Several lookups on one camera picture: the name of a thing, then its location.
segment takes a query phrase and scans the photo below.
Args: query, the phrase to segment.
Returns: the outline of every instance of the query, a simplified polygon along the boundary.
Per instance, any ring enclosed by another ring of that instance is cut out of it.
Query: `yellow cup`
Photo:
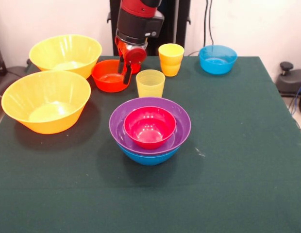
[[[158,51],[162,72],[169,77],[177,75],[184,56],[184,48],[177,44],[164,44]]]
[[[146,69],[136,75],[139,97],[162,97],[165,75],[154,69]]]

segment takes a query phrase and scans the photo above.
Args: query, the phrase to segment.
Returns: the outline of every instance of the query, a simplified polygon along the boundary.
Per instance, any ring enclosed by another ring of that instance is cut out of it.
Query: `plastic cup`
[[[177,75],[184,56],[184,48],[178,44],[164,44],[158,51],[162,72],[168,77]]]
[[[139,97],[162,97],[165,75],[154,69],[146,69],[136,75]]]

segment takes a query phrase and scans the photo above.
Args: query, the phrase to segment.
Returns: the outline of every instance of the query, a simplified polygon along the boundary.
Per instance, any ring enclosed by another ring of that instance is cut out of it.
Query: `bowl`
[[[176,120],[176,130],[161,147],[147,150],[138,146],[125,133],[123,124],[125,117],[134,109],[145,106],[157,106],[169,111]],[[181,146],[190,134],[191,122],[187,112],[177,103],[165,98],[144,97],[129,100],[117,107],[110,116],[109,128],[117,143],[131,153],[154,156],[168,153]]]
[[[179,149],[179,147],[178,147],[178,148],[176,148],[166,154],[162,154],[162,155],[143,156],[143,155],[132,153],[132,152],[126,150],[125,148],[123,148],[121,145],[119,145],[119,147],[125,153],[125,155],[127,155],[130,159],[132,159],[133,161],[135,161],[141,165],[145,165],[145,166],[154,166],[154,165],[161,164],[161,163],[167,161],[169,158],[171,158]]]
[[[124,121],[126,134],[140,147],[153,150],[162,146],[176,129],[174,116],[155,106],[134,109]]]
[[[88,78],[102,53],[101,44],[84,35],[60,35],[32,47],[30,61],[40,70],[66,70]]]
[[[228,73],[237,60],[237,53],[223,45],[209,45],[199,52],[202,69],[210,74]]]
[[[123,74],[118,73],[119,60],[105,60],[97,63],[92,70],[92,77],[98,89],[114,93],[126,89],[129,85],[123,83]]]
[[[59,133],[76,123],[91,93],[88,81],[68,71],[25,76],[4,92],[4,112],[37,133]]]

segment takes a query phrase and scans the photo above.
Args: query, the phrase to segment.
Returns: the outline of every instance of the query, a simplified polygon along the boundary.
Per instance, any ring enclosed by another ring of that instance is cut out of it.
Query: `red bowl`
[[[123,91],[130,83],[123,83],[123,74],[119,74],[119,60],[106,60],[97,63],[92,70],[92,77],[98,89],[104,92],[114,93]]]
[[[174,133],[176,120],[159,107],[141,107],[130,112],[124,121],[126,134],[140,147],[152,150],[163,145]]]

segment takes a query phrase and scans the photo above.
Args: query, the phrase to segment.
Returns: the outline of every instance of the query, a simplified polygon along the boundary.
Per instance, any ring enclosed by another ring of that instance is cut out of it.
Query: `pink bowl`
[[[141,107],[127,115],[124,129],[136,144],[152,150],[163,145],[172,136],[176,129],[176,120],[163,108]]]

